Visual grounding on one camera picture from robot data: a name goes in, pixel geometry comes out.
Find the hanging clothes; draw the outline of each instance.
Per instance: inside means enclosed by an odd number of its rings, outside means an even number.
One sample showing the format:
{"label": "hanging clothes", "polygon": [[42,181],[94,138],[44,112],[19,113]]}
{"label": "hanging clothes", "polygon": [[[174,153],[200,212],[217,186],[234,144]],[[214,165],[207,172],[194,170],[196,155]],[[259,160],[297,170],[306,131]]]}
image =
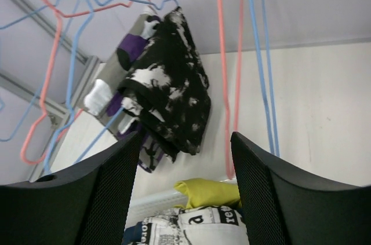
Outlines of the hanging clothes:
{"label": "hanging clothes", "polygon": [[[132,64],[142,54],[160,22],[161,19],[156,11],[146,6],[115,53],[98,73],[93,84],[89,86],[87,95],[79,101],[78,106],[92,114],[102,125],[106,126],[120,109],[123,97],[117,88],[128,74]],[[138,165],[149,173],[155,170],[163,157],[163,151],[136,119],[123,112],[108,130],[118,140],[133,131],[138,131],[143,137]]]}
{"label": "hanging clothes", "polygon": [[211,100],[209,80],[180,7],[158,25],[119,91],[125,112],[138,117],[173,161],[200,152]]}
{"label": "hanging clothes", "polygon": [[140,241],[133,240],[129,244],[249,244],[241,215],[227,206],[160,211],[153,217],[145,218],[141,223],[141,230]]}
{"label": "hanging clothes", "polygon": [[237,184],[193,178],[178,181],[174,189],[188,197],[186,206],[177,206],[184,209],[201,206],[242,207]]}

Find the yellow fabric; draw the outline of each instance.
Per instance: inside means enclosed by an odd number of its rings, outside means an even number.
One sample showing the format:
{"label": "yellow fabric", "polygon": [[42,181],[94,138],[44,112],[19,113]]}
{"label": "yellow fabric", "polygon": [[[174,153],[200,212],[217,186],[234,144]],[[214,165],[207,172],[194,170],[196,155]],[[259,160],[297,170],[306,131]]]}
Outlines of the yellow fabric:
{"label": "yellow fabric", "polygon": [[237,184],[194,178],[178,181],[174,189],[188,196],[187,205],[176,206],[194,209],[201,206],[236,206],[241,207]]}

